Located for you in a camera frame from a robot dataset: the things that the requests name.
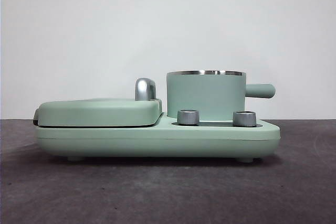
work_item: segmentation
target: table surface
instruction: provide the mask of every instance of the table surface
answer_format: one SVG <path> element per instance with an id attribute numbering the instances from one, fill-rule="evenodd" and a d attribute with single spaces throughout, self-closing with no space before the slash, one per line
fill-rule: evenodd
<path id="1" fill-rule="evenodd" d="M 336 223 L 336 120 L 267 120 L 274 155 L 88 158 L 43 152 L 1 120 L 1 223 Z"/>

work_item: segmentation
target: pot handle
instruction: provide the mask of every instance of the pot handle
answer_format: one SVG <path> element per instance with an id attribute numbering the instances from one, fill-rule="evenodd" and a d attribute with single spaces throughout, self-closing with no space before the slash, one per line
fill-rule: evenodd
<path id="1" fill-rule="evenodd" d="M 274 95 L 272 84 L 246 84 L 246 97 L 272 98 Z"/>

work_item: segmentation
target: stainless steel rim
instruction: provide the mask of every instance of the stainless steel rim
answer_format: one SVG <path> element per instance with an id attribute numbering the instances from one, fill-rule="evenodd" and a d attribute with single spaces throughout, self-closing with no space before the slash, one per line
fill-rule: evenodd
<path id="1" fill-rule="evenodd" d="M 238 114 L 255 114 L 254 111 L 237 111 Z"/>
<path id="2" fill-rule="evenodd" d="M 167 73 L 167 76 L 177 75 L 177 76 L 185 76 L 189 74 L 220 74 L 224 76 L 243 76 L 244 72 L 238 71 L 227 71 L 227 70 L 188 70 L 188 71 L 177 71 Z"/>

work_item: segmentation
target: saucepan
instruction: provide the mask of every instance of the saucepan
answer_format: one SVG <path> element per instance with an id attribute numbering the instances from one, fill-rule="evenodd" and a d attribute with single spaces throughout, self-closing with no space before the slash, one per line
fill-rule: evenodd
<path id="1" fill-rule="evenodd" d="M 246 84 L 246 73 L 225 70 L 191 70 L 167 74 L 167 115 L 198 110 L 202 121 L 231 120 L 245 110 L 245 97 L 272 98 L 272 84 Z"/>

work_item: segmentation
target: chrome lid handle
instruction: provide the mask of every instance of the chrome lid handle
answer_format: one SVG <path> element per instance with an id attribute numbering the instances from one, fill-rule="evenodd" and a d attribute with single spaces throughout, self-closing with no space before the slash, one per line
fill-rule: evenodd
<path id="1" fill-rule="evenodd" d="M 135 83 L 135 100 L 150 101 L 156 99 L 155 82 L 148 78 L 139 78 Z"/>

